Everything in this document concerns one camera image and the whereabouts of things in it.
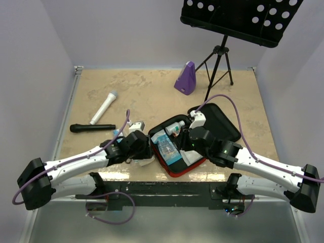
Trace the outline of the beige bandage pack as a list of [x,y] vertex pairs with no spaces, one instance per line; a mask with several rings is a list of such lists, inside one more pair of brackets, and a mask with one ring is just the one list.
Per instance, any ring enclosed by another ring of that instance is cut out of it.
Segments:
[[154,158],[150,158],[150,159],[140,159],[138,160],[138,165],[143,167],[143,166],[146,166],[150,163],[152,163],[155,159]]

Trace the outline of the white gauze packet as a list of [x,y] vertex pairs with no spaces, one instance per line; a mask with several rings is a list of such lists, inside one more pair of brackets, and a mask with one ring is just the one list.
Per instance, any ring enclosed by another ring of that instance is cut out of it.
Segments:
[[188,166],[203,158],[198,152],[194,150],[192,151],[180,150],[180,154],[182,156],[182,159]]

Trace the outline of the blue wipe sachets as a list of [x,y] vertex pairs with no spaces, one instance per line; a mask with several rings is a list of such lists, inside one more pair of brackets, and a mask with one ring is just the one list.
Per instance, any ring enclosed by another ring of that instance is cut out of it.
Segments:
[[113,137],[117,139],[122,139],[125,137],[125,133],[121,129],[113,130]]

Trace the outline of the white green medicine bottle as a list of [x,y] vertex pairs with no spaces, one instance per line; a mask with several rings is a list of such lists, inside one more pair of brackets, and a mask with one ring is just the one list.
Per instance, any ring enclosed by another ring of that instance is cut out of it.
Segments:
[[185,122],[183,120],[179,122],[175,122],[165,128],[165,131],[168,135],[172,135],[173,133],[179,131],[183,126],[185,125]]

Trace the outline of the blue clear plastic pouch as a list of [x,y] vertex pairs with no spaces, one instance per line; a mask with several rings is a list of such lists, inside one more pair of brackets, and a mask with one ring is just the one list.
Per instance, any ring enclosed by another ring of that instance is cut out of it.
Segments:
[[163,160],[168,166],[182,159],[180,152],[171,142],[164,130],[155,133],[151,139],[153,143],[157,145]]

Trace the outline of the red black medicine kit case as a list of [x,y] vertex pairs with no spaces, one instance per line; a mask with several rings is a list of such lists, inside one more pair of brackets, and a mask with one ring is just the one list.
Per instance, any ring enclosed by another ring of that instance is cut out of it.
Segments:
[[190,114],[180,114],[148,132],[152,151],[171,177],[184,175],[206,159],[233,168],[240,132],[214,103],[205,104],[199,112],[206,118],[203,126],[194,125]]

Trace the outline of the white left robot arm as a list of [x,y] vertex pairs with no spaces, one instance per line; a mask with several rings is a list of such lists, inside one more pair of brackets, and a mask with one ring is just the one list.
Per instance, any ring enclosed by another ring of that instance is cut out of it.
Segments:
[[98,176],[82,173],[122,164],[128,159],[142,159],[151,151],[149,137],[136,130],[123,137],[116,135],[98,146],[65,159],[43,162],[31,160],[18,177],[18,193],[29,211],[43,207],[51,200],[68,195],[90,195],[101,198],[105,186]]

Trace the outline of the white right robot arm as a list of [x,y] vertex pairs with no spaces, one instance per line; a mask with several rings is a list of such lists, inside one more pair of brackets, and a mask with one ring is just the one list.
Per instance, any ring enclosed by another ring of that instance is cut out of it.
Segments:
[[184,128],[179,137],[184,151],[195,151],[221,168],[257,175],[257,178],[230,175],[224,188],[229,198],[264,195],[285,200],[301,211],[315,213],[322,183],[315,166],[292,166],[259,156],[240,144],[217,139],[204,127]]

